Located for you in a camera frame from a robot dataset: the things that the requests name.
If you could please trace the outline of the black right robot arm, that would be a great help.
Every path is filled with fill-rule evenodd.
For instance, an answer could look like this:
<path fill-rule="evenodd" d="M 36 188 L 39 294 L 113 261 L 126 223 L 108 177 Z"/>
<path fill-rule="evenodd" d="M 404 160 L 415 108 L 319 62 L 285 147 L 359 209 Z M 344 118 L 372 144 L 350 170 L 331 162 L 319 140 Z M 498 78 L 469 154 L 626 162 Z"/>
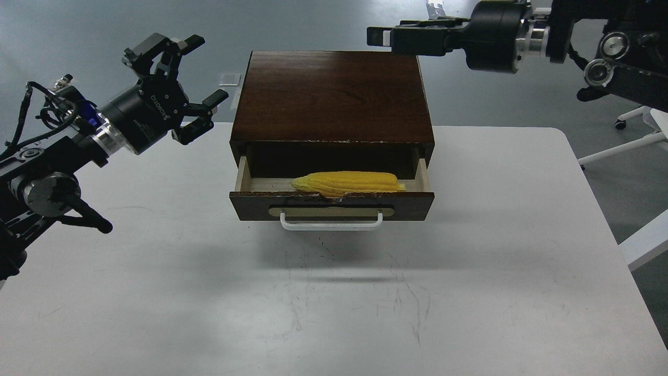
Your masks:
<path fill-rule="evenodd" d="M 552 63 L 570 58 L 587 87 L 578 100 L 615 95 L 666 111 L 666 1 L 553 1 L 539 10 L 529 1 L 478 2 L 469 17 L 436 15 L 403 20 L 393 28 L 369 27 L 367 44 L 393 53 L 444 56 L 461 49 L 473 71 L 515 73 L 527 56 Z M 604 20 L 594 58 L 572 47 L 581 20 Z"/>

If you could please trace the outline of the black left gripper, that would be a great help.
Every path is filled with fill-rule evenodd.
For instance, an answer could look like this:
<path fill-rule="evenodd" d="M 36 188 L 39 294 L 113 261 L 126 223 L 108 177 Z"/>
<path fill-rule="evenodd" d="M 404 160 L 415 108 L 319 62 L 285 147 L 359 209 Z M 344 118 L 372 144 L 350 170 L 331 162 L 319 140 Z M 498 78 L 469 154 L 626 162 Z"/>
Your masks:
<path fill-rule="evenodd" d="M 99 110 L 125 138 L 131 152 L 140 155 L 168 131 L 172 139 L 188 145 L 214 128 L 212 117 L 229 93 L 218 89 L 200 104 L 186 104 L 187 95 L 177 81 L 182 58 L 205 43 L 199 35 L 173 40 L 153 33 L 124 50 L 122 62 L 136 74 L 136 85 Z M 183 125 L 184 116 L 194 119 Z"/>

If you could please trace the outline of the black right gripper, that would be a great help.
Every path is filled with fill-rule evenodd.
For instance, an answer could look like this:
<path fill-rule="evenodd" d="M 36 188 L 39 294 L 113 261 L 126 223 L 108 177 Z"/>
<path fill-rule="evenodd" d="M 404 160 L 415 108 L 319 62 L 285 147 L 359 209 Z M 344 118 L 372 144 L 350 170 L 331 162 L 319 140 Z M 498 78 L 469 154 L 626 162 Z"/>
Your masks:
<path fill-rule="evenodd" d="M 515 74 L 516 39 L 527 6 L 524 1 L 484 1 L 475 5 L 470 19 L 402 20 L 392 28 L 368 27 L 366 43 L 403 55 L 444 56 L 462 49 L 473 71 Z"/>

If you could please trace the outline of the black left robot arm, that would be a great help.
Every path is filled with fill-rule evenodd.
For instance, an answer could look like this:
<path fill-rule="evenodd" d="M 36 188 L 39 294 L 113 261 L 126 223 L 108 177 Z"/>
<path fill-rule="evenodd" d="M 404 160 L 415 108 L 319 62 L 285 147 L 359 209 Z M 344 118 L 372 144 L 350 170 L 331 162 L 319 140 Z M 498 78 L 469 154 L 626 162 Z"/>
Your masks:
<path fill-rule="evenodd" d="M 205 43 L 199 35 L 175 40 L 159 33 L 124 51 L 136 83 L 97 105 L 64 75 L 52 88 L 29 81 L 14 137 L 2 152 L 1 279 L 16 276 L 27 248 L 54 223 L 110 233 L 112 224 L 81 197 L 76 172 L 105 166 L 122 148 L 140 155 L 167 134 L 188 145 L 210 131 L 216 90 L 191 103 L 177 81 L 182 58 Z"/>

